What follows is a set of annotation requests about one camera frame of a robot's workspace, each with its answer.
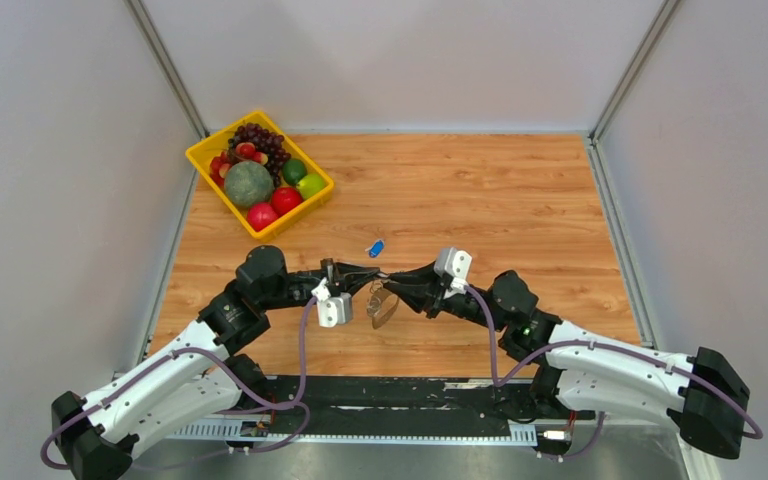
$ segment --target wood grain surface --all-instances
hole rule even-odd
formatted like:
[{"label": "wood grain surface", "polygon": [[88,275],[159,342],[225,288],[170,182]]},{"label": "wood grain surface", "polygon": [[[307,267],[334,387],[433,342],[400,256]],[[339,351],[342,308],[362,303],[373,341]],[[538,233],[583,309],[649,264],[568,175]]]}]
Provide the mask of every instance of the wood grain surface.
[{"label": "wood grain surface", "polygon": [[[334,198],[271,242],[290,270],[322,258],[384,271],[433,261],[441,248],[473,255],[469,280],[488,287],[515,269],[540,308],[602,335],[639,343],[591,176],[573,135],[297,135],[337,184]],[[377,238],[383,253],[364,249]],[[200,181],[155,330],[152,351],[174,338],[259,245]],[[354,299],[355,319],[307,329],[308,372],[488,377],[485,329],[401,306],[381,329]],[[244,351],[268,374],[297,374],[301,309],[269,313],[272,328]],[[500,351],[500,372],[514,362]],[[524,369],[528,375],[533,370]]]}]

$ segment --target melon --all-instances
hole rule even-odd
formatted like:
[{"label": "melon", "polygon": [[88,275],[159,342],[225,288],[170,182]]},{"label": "melon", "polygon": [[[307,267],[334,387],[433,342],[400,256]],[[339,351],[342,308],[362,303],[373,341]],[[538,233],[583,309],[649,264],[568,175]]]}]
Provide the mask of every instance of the melon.
[{"label": "melon", "polygon": [[241,208],[268,202],[274,188],[269,171],[255,162],[240,162],[225,176],[225,194],[231,203]]}]

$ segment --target green fruit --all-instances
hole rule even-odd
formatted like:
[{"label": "green fruit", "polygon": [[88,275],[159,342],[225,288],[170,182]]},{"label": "green fruit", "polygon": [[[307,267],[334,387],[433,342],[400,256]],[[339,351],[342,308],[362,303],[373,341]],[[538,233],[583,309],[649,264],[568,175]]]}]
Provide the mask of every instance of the green fruit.
[{"label": "green fruit", "polygon": [[307,175],[307,168],[304,166],[304,162],[298,158],[291,158],[284,164],[284,168],[281,169],[281,175],[284,176],[284,181],[288,185],[296,186],[299,180]]},{"label": "green fruit", "polygon": [[242,208],[268,202],[274,188],[269,171],[255,162],[240,162],[225,176],[225,194],[231,203]]},{"label": "green fruit", "polygon": [[306,175],[303,179],[299,180],[296,185],[299,193],[302,194],[302,198],[307,200],[308,198],[316,195],[316,192],[325,188],[325,179],[319,176],[317,173],[311,173]]}]

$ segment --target bunch of grapes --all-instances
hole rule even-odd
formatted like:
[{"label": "bunch of grapes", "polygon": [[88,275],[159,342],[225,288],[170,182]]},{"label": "bunch of grapes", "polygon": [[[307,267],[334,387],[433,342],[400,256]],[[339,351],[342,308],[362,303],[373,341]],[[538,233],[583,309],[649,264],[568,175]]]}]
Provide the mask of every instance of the bunch of grapes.
[{"label": "bunch of grapes", "polygon": [[253,143],[258,152],[263,152],[269,156],[269,160],[264,166],[272,176],[272,183],[276,187],[281,185],[281,169],[290,159],[290,154],[282,146],[284,136],[270,132],[256,123],[247,123],[238,127],[234,136],[228,140],[228,149],[233,152],[234,147],[245,142]]}]

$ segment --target basket of fruit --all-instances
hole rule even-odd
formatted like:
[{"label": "basket of fruit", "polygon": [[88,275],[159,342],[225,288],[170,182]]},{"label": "basket of fruit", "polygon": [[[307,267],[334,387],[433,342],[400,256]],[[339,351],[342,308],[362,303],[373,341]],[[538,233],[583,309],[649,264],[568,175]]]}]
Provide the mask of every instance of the basket of fruit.
[{"label": "basket of fruit", "polygon": [[193,145],[187,158],[260,241],[275,238],[334,193],[334,180],[260,111]]}]

